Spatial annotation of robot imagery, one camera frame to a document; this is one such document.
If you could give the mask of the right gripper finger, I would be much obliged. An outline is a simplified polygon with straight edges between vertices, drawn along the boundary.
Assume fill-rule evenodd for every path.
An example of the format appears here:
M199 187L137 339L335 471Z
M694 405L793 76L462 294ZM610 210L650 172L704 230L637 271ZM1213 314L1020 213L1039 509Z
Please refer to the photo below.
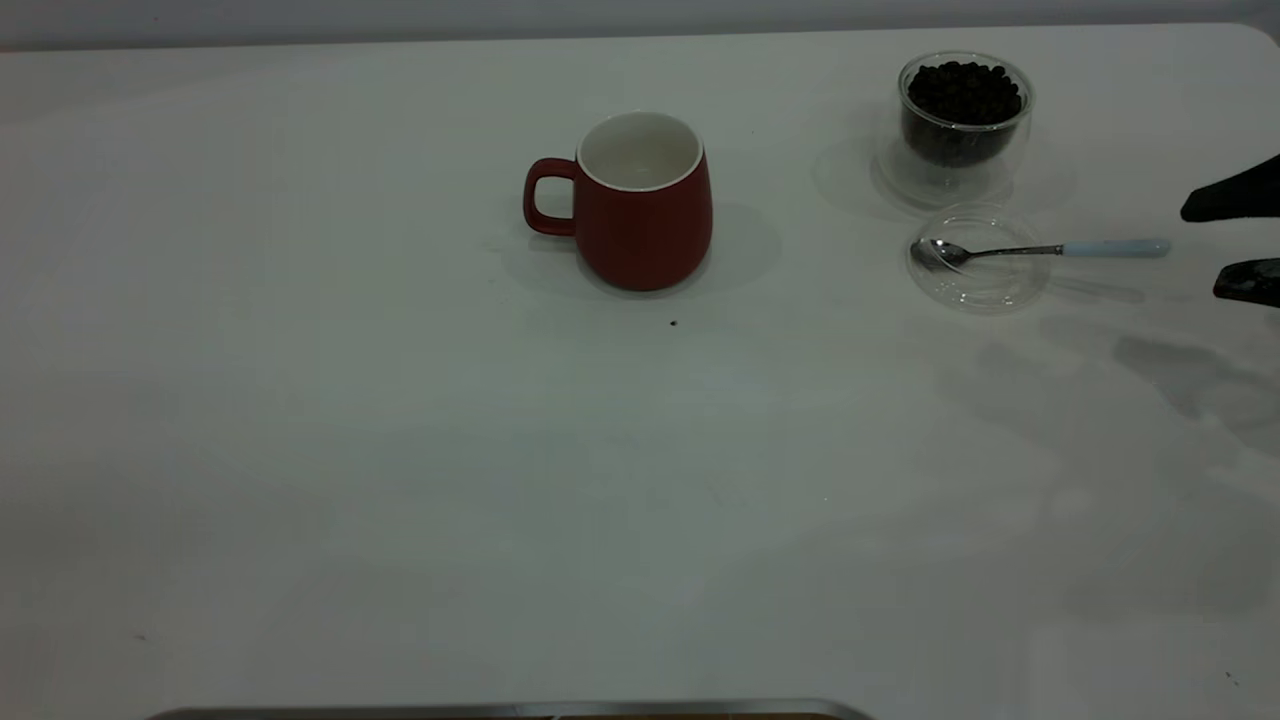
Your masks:
M1226 265L1213 283L1213 296L1280 307L1280 260L1268 258Z
M1188 223L1279 218L1279 164L1280 156L1276 155L1230 178L1192 191L1181 205L1180 218Z

